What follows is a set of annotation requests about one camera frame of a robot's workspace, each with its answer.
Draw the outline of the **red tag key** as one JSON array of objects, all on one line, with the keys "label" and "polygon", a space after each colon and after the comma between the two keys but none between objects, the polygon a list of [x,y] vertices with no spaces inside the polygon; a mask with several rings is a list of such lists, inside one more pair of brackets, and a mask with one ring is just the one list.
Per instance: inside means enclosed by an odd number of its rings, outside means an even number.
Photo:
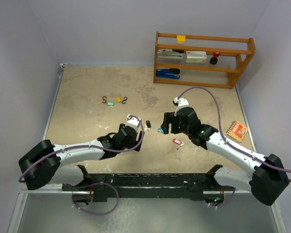
[{"label": "red tag key", "polygon": [[182,142],[180,139],[176,139],[176,138],[174,138],[173,139],[173,143],[175,143],[175,144],[177,144],[177,150],[179,150],[181,147],[183,147],[184,146],[184,142]]}]

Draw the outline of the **green tag key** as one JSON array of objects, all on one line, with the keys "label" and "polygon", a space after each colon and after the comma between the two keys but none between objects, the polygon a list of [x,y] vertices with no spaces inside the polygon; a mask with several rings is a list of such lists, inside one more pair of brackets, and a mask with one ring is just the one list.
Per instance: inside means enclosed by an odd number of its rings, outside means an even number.
[{"label": "green tag key", "polygon": [[114,102],[107,102],[106,103],[108,106],[115,106],[115,103]]}]

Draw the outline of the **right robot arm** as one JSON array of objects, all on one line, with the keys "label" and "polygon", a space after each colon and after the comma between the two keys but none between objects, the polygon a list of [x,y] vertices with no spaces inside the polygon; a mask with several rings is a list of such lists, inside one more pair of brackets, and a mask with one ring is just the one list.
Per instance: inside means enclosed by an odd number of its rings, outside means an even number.
[{"label": "right robot arm", "polygon": [[228,140],[213,126],[202,124],[192,107],[164,113],[161,128],[164,134],[185,134],[194,145],[219,154],[242,169],[218,166],[206,178],[211,190],[220,186],[239,188],[271,206],[290,183],[278,156],[265,156]]}]

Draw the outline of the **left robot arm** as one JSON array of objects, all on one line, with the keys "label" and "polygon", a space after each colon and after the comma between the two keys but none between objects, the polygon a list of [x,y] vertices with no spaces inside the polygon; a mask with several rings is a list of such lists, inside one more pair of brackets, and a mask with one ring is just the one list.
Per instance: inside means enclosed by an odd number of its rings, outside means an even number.
[{"label": "left robot arm", "polygon": [[87,160],[105,160],[120,153],[140,151],[145,135],[129,124],[120,124],[118,132],[98,137],[93,141],[73,145],[55,145],[42,140],[22,156],[18,165],[22,172],[18,181],[25,183],[28,190],[39,189],[49,184],[62,167]]}]

